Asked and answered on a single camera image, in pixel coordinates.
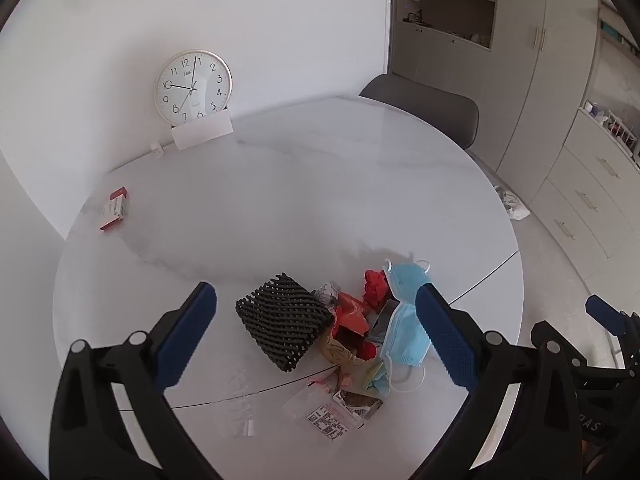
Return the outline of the blue surgical face mask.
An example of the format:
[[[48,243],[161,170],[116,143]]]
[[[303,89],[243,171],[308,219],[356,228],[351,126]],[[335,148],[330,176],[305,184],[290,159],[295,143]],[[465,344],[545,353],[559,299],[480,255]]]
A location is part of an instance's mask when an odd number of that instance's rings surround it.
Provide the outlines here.
[[[424,360],[431,339],[416,315],[416,294],[431,283],[430,264],[425,260],[409,263],[385,261],[384,274],[393,300],[398,302],[386,324],[378,357],[381,363],[369,378],[369,387],[380,398],[391,392],[409,393],[423,384]]]

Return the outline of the red paper ball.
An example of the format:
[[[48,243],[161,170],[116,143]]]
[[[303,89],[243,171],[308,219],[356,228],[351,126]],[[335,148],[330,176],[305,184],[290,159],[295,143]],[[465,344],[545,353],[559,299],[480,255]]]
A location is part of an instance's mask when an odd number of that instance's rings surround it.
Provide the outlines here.
[[[390,285],[383,271],[367,270],[363,274],[363,302],[378,312],[390,299]]]

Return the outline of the red plastic bag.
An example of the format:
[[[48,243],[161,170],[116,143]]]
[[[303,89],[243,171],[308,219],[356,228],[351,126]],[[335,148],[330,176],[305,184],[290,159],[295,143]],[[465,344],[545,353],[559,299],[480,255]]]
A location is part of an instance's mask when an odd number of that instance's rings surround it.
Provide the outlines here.
[[[370,341],[371,326],[367,319],[370,311],[359,299],[341,292],[340,303],[334,310],[334,324],[330,329],[333,338],[366,361],[378,355],[378,348]]]

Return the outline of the brown paper wrapper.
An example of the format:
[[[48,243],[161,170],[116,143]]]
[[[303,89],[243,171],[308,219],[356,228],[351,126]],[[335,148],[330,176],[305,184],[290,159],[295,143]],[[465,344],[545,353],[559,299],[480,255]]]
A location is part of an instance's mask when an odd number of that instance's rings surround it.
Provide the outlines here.
[[[367,363],[333,338],[329,330],[319,338],[319,350],[327,361],[341,367],[355,367]]]

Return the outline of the black foam mesh net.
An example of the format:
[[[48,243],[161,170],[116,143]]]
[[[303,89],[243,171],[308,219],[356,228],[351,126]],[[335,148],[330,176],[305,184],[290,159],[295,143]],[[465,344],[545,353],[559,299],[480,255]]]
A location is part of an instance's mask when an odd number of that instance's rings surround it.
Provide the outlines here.
[[[235,311],[260,350],[285,373],[296,369],[334,323],[333,313],[284,273],[239,299]]]

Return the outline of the printed paper ball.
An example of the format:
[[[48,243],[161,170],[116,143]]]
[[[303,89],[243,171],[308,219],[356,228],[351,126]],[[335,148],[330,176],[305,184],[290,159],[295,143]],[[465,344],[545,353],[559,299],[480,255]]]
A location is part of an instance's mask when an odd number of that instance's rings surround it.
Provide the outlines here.
[[[341,287],[334,282],[326,282],[312,292],[314,298],[328,309],[334,309],[340,303],[340,293]]]

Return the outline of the clear printed plastic packet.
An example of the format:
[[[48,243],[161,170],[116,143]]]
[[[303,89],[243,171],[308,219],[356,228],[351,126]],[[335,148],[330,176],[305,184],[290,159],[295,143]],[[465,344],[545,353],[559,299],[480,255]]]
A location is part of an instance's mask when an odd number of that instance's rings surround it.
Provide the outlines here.
[[[341,389],[337,382],[310,382],[284,404],[288,418],[314,428],[331,442],[366,426],[384,401]]]

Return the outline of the white trash on floor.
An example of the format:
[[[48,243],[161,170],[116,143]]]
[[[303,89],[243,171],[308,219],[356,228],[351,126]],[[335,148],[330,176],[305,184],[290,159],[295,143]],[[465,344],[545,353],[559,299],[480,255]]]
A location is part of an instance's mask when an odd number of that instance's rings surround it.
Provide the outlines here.
[[[494,189],[511,220],[521,221],[530,215],[530,210],[513,192],[503,188],[501,185],[495,185]]]

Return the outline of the clear plastic film wrapper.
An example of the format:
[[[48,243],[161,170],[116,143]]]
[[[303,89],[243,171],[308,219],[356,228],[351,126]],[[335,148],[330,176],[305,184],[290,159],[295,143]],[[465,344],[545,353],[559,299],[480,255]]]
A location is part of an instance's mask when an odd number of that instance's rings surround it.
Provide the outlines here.
[[[246,370],[234,372],[224,386],[227,399],[213,407],[216,429],[227,439],[254,437],[255,414]]]

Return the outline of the red white small box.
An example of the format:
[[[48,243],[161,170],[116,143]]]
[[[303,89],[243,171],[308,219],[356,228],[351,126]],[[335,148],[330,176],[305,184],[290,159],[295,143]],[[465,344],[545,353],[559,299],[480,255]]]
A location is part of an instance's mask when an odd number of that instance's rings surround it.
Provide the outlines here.
[[[128,190],[122,186],[111,192],[102,212],[101,231],[107,231],[117,226],[125,219],[128,204]]]

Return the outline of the dark grey chair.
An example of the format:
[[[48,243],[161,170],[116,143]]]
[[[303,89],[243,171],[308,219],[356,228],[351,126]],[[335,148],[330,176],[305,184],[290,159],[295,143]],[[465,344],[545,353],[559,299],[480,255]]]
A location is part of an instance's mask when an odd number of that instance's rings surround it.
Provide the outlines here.
[[[360,96],[404,110],[428,122],[462,150],[470,148],[480,124],[480,110],[474,101],[394,74],[372,79]]]

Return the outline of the white card stand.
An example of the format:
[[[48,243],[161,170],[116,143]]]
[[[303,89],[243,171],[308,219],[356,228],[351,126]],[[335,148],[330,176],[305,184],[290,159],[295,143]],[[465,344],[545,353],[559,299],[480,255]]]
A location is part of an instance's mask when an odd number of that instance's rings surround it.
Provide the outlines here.
[[[233,132],[228,110],[206,115],[171,129],[171,135],[179,151],[226,136]]]

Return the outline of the white cabinet unit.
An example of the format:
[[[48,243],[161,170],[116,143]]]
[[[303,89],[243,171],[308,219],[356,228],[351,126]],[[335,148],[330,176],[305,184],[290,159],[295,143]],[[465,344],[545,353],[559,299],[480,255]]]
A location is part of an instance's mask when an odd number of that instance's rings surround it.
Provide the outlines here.
[[[393,0],[390,71],[472,100],[472,152],[530,203],[586,96],[612,1]]]

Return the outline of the white round wall clock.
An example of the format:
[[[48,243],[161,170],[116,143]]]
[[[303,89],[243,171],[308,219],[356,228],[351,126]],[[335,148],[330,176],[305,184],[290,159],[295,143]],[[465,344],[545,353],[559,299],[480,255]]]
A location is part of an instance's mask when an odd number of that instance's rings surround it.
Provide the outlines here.
[[[160,70],[153,101],[160,117],[178,127],[225,110],[232,90],[232,73],[223,58],[189,50],[174,55]]]

